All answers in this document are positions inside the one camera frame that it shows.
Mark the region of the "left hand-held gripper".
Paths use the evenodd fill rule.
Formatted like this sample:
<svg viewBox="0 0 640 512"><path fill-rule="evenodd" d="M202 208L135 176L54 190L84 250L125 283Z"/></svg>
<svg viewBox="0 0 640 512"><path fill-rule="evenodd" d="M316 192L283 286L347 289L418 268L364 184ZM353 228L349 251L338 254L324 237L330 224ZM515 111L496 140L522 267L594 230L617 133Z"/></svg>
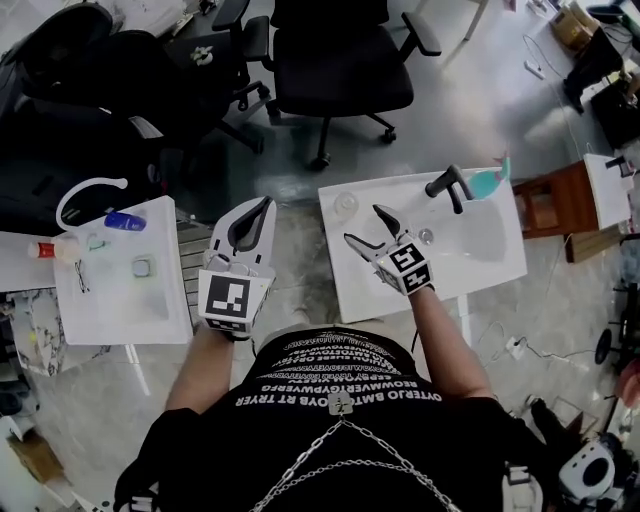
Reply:
<svg viewBox="0 0 640 512"><path fill-rule="evenodd" d="M276 203L269 196L234 207L216 222L203 255L198 315L206 327L232 341L252 336L274 284L276 274L269 263L276 213Z"/></svg>

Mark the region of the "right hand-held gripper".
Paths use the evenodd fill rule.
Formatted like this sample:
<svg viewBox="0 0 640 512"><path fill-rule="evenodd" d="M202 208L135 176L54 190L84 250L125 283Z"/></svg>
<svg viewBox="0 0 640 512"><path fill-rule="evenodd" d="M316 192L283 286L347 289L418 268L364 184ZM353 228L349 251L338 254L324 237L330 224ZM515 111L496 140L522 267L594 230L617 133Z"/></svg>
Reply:
<svg viewBox="0 0 640 512"><path fill-rule="evenodd" d="M381 204L374 204L373 210L393 239L398 240L401 235L400 214ZM430 261L413 235L404 235L387 249L384 242L370 244L351 233L345 233L343 238L360 257L374 264L380 278L401 295L408 297L424 287L433 287Z"/></svg>

